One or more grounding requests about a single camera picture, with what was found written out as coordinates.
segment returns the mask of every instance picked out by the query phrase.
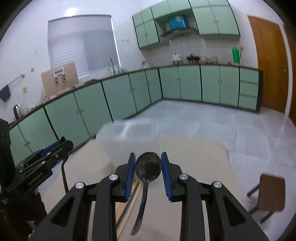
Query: black spoon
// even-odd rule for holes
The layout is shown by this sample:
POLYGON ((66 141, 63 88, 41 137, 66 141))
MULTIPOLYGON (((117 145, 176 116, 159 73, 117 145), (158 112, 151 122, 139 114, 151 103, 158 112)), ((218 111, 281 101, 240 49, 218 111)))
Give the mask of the black spoon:
POLYGON ((140 155, 136 161, 136 175, 143 182, 143 194, 140 204, 139 213, 131 231, 131 235, 135 235, 142 224, 144 209, 147 201, 148 185, 150 182, 154 181, 160 174, 161 171, 161 161, 159 156, 154 152, 145 152, 140 155))

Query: window blind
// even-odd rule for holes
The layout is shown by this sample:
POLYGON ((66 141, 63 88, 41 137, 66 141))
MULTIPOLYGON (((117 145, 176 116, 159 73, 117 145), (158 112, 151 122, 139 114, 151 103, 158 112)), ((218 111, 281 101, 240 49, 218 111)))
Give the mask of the window blind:
POLYGON ((75 62, 78 77, 119 64, 110 15, 82 15, 48 23, 51 68, 75 62))

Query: electrical outlet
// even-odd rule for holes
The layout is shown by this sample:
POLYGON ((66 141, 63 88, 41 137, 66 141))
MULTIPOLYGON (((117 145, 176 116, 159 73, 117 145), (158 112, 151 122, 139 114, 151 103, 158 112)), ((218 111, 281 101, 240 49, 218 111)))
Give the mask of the electrical outlet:
POLYGON ((22 89, 22 93, 25 94, 25 93, 27 93, 27 92, 28 92, 27 87, 24 87, 24 88, 22 89))

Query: wooden stool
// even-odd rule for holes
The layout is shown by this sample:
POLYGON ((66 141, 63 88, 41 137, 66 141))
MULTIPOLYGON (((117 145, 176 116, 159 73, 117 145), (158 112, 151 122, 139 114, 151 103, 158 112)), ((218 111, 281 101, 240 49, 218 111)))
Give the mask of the wooden stool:
POLYGON ((261 223, 264 223, 276 211, 282 211, 285 208, 286 201, 286 184, 282 177, 270 176, 262 174, 260 176, 260 183, 247 193, 250 197, 255 191, 259 189, 257 206, 249 211, 253 214, 258 210, 269 211, 261 223))

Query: green thermos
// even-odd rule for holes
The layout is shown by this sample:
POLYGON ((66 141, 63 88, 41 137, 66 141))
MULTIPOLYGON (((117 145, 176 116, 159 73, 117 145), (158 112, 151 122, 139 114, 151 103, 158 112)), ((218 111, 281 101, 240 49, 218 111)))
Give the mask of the green thermos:
POLYGON ((232 55, 233 55, 233 62, 235 64, 240 64, 240 58, 242 56, 240 55, 240 51, 237 49, 237 47, 235 47, 235 45, 233 45, 233 48, 232 48, 232 55))

